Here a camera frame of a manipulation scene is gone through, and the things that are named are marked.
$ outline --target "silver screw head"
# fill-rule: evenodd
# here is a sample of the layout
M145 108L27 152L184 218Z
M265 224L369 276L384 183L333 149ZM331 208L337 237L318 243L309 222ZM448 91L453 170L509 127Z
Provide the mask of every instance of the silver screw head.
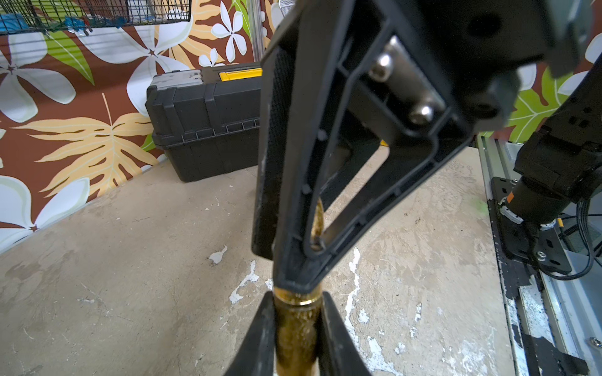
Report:
M602 341L600 341L599 339L597 339L596 337L590 337L589 338L589 343L595 347L595 348L600 348L602 349Z
M393 58L386 52L378 55L368 71L368 76L376 82L385 82L393 72Z
M435 117L435 110L426 103L418 103L412 107L408 118L416 125L426 125Z

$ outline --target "wire mesh shelf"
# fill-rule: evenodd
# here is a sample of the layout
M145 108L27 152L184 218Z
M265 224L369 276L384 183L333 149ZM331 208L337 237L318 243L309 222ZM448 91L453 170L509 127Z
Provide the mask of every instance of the wire mesh shelf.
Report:
M0 0L0 35L190 21L192 0Z

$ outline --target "concrete floor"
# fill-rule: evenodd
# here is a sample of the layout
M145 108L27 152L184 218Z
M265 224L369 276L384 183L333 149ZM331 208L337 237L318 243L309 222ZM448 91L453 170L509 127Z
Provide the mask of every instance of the concrete floor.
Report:
M222 374L271 282L249 249L255 170L182 183L165 162L2 254L0 375ZM374 375L514 374L476 149L324 286Z

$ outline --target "black toolbox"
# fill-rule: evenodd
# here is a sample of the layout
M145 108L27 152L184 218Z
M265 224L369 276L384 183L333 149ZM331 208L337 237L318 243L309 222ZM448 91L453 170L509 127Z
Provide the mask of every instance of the black toolbox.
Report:
M180 180L257 165L259 63L165 73L146 93L152 139Z

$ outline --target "black mounting plate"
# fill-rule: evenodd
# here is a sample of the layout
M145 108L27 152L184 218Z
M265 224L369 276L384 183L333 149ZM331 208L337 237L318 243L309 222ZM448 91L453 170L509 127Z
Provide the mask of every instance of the black mounting plate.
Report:
M501 177L491 179L491 191L495 201L497 211L497 226L500 229L501 247L507 257L519 260L525 264L538 267L529 258L529 236L527 230L522 224L516 224L500 213L499 203L512 191L514 184ZM573 268L566 258L565 250L560 243L556 229L541 231L539 233L539 242L534 252L542 251L546 254L544 261L540 262L541 267L548 272L558 272L569 274Z

